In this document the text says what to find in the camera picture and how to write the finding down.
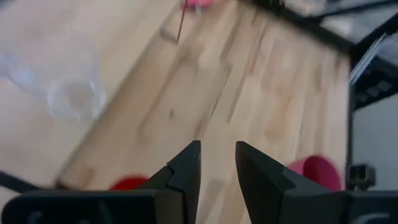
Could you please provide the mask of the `pink folded cloth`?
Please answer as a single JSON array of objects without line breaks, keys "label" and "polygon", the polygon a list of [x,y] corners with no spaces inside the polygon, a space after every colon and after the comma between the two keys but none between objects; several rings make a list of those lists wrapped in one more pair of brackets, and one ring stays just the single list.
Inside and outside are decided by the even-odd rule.
[{"label": "pink folded cloth", "polygon": [[208,8],[214,3],[214,1],[215,0],[182,0],[182,3],[186,8]]}]

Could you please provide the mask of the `red ceramic mug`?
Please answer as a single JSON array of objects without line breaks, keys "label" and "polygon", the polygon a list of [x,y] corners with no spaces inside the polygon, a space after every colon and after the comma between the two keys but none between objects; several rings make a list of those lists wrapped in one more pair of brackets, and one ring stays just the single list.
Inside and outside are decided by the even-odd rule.
[{"label": "red ceramic mug", "polygon": [[109,190],[134,190],[138,186],[146,183],[149,177],[142,175],[129,175],[122,177],[115,182],[113,182]]}]

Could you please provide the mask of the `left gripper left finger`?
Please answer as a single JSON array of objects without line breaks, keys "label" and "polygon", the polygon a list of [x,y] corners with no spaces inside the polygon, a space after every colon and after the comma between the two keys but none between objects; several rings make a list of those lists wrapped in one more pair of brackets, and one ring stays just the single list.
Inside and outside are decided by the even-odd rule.
[{"label": "left gripper left finger", "polygon": [[194,140],[138,190],[147,192],[138,224],[196,224],[201,186],[201,141]]}]

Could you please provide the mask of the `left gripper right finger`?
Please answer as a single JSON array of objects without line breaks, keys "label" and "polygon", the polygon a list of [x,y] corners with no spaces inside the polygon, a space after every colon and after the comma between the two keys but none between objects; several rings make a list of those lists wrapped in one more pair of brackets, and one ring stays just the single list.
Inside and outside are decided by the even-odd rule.
[{"label": "left gripper right finger", "polygon": [[344,224],[345,193],[292,171],[244,141],[236,169],[252,224]]}]

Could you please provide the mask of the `tall pink plastic cup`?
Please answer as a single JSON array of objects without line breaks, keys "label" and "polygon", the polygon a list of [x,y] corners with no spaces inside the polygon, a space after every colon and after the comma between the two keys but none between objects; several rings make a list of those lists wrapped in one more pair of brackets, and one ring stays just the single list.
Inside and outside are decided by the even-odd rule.
[{"label": "tall pink plastic cup", "polygon": [[322,155],[314,154],[296,160],[287,167],[328,190],[339,191],[342,189],[338,169],[334,163]]}]

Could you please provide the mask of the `wooden shelf with black frame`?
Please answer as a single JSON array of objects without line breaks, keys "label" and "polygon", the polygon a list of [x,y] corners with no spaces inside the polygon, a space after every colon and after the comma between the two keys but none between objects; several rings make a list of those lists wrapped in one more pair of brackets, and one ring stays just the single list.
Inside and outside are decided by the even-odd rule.
[{"label": "wooden shelf with black frame", "polygon": [[58,181],[107,189],[199,139],[197,224],[249,224],[236,142],[285,165],[321,154],[344,176],[349,69],[346,55],[288,23],[217,0],[187,14],[179,44],[154,39]]}]

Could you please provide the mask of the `clear glass cup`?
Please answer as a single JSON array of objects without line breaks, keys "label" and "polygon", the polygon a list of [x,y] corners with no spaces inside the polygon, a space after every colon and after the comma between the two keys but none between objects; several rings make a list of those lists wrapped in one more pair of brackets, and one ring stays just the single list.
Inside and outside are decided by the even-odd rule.
[{"label": "clear glass cup", "polygon": [[99,117],[106,103],[94,43],[76,32],[31,32],[0,39],[0,71],[20,89],[41,97],[51,116]]}]

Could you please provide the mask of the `black rig frame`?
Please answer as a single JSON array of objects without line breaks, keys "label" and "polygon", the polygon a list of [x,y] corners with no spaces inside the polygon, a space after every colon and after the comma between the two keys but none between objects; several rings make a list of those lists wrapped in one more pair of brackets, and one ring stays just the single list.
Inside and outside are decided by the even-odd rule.
[{"label": "black rig frame", "polygon": [[398,0],[368,2],[307,16],[288,8],[285,0],[246,1],[286,20],[339,51],[347,53],[352,66],[350,85],[353,87],[351,99],[354,109],[364,108],[398,93],[398,65],[379,56],[379,51],[387,39],[398,35],[398,11],[358,42],[352,42],[321,26],[327,17],[398,6]]}]

